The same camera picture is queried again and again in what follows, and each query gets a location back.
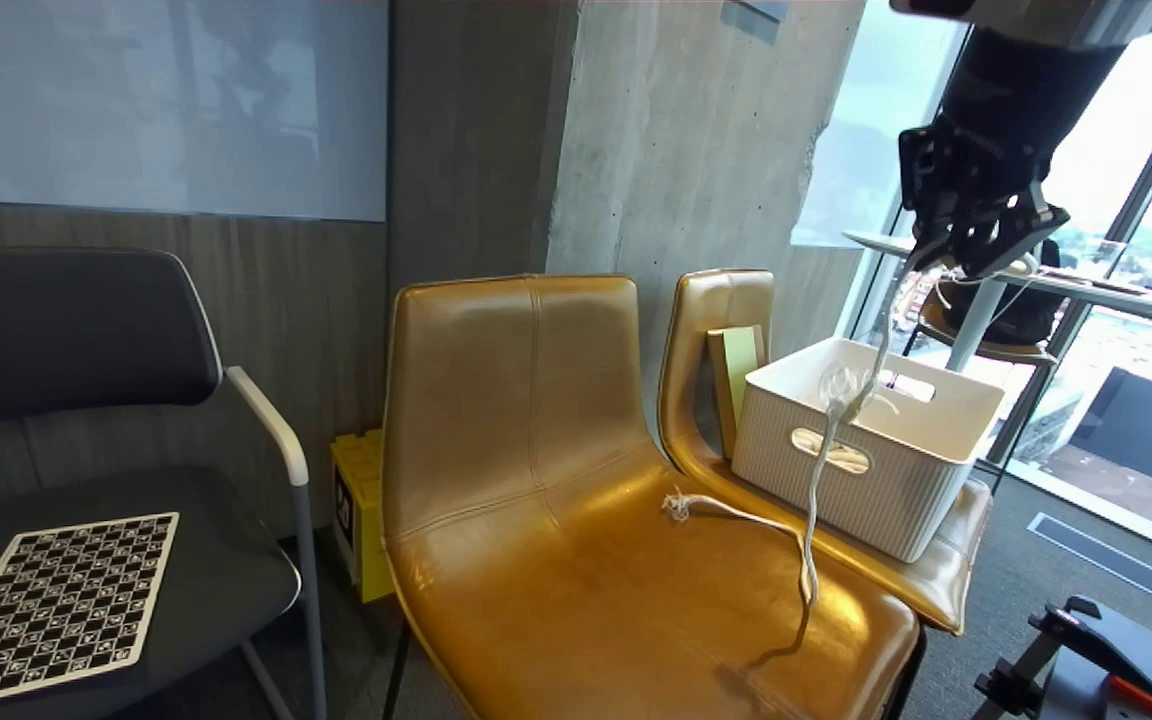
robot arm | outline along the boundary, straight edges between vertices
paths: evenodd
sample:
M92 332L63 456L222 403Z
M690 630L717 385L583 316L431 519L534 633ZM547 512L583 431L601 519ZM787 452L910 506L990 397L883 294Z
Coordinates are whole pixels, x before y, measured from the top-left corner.
M910 264L988 278L1066 214L1044 200L1057 144L1119 53L1152 31L1152 0L892 0L970 35L930 125L898 131L898 208L917 214Z

chair armrest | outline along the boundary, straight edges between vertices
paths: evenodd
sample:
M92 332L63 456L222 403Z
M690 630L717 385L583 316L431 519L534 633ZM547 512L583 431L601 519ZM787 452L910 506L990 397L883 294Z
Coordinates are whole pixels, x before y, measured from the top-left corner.
M299 435L291 431L291 425L279 418L279 408L272 408L272 400L261 393L261 385L239 365L228 365L222 376L242 397L253 418L264 425L264 431L276 439L282 467L289 467L289 484L307 488L307 459L304 459L304 450L299 450Z

checkered pattern board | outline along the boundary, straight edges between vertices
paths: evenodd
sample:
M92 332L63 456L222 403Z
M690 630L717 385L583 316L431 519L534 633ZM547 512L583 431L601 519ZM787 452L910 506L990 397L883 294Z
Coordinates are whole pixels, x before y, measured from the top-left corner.
M12 535L0 558L0 700L140 659L180 512Z

white box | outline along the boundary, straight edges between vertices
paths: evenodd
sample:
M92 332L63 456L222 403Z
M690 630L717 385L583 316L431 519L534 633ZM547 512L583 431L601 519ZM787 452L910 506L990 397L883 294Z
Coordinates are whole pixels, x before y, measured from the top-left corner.
M819 339L745 376L736 476L808 507L831 389L855 393L876 348ZM883 373L851 425L835 431L815 507L819 519L910 563L937 535L1004 393L903 356Z

whiteboard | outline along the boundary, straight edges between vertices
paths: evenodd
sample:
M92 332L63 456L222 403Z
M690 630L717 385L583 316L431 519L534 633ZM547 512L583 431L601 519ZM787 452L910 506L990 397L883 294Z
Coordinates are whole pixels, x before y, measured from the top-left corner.
M387 0L0 0L0 206L383 222Z

